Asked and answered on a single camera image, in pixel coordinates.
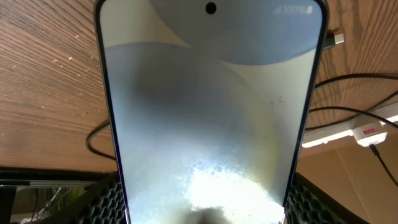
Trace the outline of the blue Galaxy smartphone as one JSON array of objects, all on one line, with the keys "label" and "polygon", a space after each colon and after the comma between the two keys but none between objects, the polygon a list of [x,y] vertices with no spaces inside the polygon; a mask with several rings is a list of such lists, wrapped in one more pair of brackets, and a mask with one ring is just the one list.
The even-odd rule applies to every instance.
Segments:
[{"label": "blue Galaxy smartphone", "polygon": [[104,0],[128,223],[282,223],[328,24],[316,0]]}]

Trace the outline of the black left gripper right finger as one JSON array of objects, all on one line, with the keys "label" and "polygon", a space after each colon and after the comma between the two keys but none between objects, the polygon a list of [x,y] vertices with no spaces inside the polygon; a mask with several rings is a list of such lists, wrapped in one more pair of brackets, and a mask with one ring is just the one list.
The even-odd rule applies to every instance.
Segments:
[{"label": "black left gripper right finger", "polygon": [[298,172],[285,205],[289,224],[368,224]]}]

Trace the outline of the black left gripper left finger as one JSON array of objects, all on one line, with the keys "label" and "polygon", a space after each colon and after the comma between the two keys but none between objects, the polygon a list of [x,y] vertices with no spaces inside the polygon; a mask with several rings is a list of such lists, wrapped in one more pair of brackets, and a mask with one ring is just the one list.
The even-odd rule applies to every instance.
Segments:
[{"label": "black left gripper left finger", "polygon": [[117,172],[51,172],[57,184],[82,184],[88,189],[71,204],[39,221],[41,224],[126,223],[123,188]]}]

